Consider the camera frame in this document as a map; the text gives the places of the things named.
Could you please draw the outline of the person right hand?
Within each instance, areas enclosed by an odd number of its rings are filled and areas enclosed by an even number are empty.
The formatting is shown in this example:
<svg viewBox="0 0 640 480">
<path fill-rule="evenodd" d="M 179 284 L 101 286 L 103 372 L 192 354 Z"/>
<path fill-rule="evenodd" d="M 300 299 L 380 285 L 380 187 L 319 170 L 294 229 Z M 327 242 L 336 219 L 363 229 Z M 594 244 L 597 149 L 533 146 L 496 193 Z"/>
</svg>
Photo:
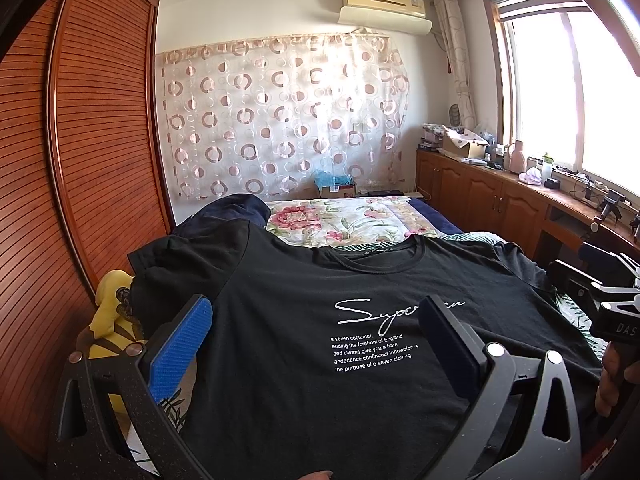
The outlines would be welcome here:
<svg viewBox="0 0 640 480">
<path fill-rule="evenodd" d="M 596 410 L 599 415 L 608 417 L 620 398 L 620 385 L 624 380 L 633 385 L 639 383 L 638 361 L 626 364 L 620 354 L 622 347 L 610 342 L 602 359 L 602 373 L 596 394 Z"/>
</svg>

